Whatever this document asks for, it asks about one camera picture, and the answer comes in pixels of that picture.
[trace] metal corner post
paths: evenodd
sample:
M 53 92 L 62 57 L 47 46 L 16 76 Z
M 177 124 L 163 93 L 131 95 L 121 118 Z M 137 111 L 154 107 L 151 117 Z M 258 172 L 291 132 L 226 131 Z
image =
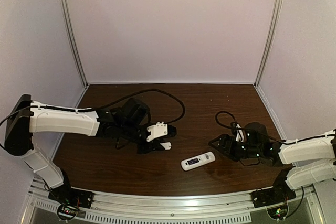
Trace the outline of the metal corner post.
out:
M 68 34 L 72 55 L 73 55 L 73 58 L 75 60 L 75 64 L 76 64 L 76 68 L 77 68 L 77 71 L 78 71 L 78 74 L 79 74 L 81 84 L 85 88 L 85 87 L 88 86 L 88 82 L 87 82 L 87 79 L 85 77 L 83 66 L 82 66 L 82 63 L 81 63 L 80 58 L 79 58 L 78 48 L 77 48 L 77 45 L 76 45 L 74 31 L 73 31 L 72 24 L 71 24 L 71 19 L 70 19 L 68 2 L 67 2 L 67 0 L 60 0 L 60 1 L 61 1 L 62 10 L 63 10 L 64 23 L 65 23 L 66 31 L 67 31 L 67 34 Z
M 260 81 L 261 81 L 262 75 L 264 73 L 267 60 L 268 60 L 268 56 L 269 56 L 269 53 L 270 53 L 270 50 L 271 50 L 271 47 L 272 47 L 276 27 L 277 27 L 278 20 L 279 20 L 279 17 L 280 17 L 282 1 L 283 0 L 274 0 L 273 13 L 272 13 L 271 23 L 270 23 L 268 36 L 267 36 L 267 40 L 266 40 L 266 44 L 265 44 L 265 48 L 264 48 L 264 53 L 262 55 L 263 57 L 261 59 L 260 67 L 259 67 L 259 70 L 258 70 L 258 75 L 257 75 L 256 81 L 255 81 L 255 84 L 254 84 L 254 86 L 256 88 L 260 84 Z

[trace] dark wood tabletop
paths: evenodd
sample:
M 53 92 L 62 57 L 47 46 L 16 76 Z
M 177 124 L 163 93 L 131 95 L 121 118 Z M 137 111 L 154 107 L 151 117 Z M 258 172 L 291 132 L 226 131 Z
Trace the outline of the dark wood tabletop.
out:
M 177 136 L 169 138 L 172 149 L 139 155 L 133 143 L 117 150 L 115 140 L 109 138 L 65 134 L 54 162 L 67 172 L 72 186 L 118 194 L 191 196 L 233 193 L 273 184 L 283 168 L 263 164 L 244 167 L 208 146 L 208 141 L 229 133 L 215 122 L 214 116 L 219 110 L 233 113 L 241 126 L 262 123 L 269 135 L 280 139 L 252 85 L 91 85 L 80 107 L 98 107 L 148 88 L 169 92 L 185 104 L 185 116 L 173 123 Z M 151 92 L 137 98 L 150 107 L 152 122 L 169 121 L 181 113 L 179 104 L 163 94 Z M 224 115 L 220 119 L 226 124 L 232 121 Z M 215 154 L 215 162 L 188 172 L 182 170 L 182 160 L 208 151 Z

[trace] white handheld device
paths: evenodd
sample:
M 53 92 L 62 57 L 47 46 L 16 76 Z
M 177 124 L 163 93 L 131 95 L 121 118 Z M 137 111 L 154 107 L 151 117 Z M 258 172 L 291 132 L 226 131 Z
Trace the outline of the white handheld device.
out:
M 206 165 L 216 160 L 215 155 L 212 152 L 207 152 L 199 156 L 191 157 L 181 161 L 182 169 L 185 171 L 198 168 L 202 165 Z

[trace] remote display screen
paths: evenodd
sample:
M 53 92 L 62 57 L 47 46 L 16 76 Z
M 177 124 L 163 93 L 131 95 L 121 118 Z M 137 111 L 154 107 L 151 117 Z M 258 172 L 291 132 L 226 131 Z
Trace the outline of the remote display screen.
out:
M 189 165 L 193 165 L 193 164 L 196 164 L 196 163 L 199 163 L 200 161 L 198 160 L 198 158 L 193 158 L 191 160 L 188 160 L 188 164 Z

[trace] white backdrop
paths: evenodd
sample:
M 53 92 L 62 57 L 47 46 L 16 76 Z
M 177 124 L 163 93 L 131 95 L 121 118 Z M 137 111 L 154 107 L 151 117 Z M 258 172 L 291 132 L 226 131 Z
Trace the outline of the white backdrop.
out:
M 336 128 L 336 0 L 283 0 L 261 81 L 288 139 Z M 335 223 L 336 182 L 316 184 L 327 224 Z
M 0 0 L 0 118 L 24 93 L 49 104 L 74 106 L 82 86 L 65 32 L 59 0 Z M 0 129 L 4 143 L 5 126 Z M 35 134 L 47 153 L 58 133 Z M 18 223 L 32 172 L 0 149 L 0 223 Z
M 274 0 L 68 0 L 89 83 L 253 83 Z

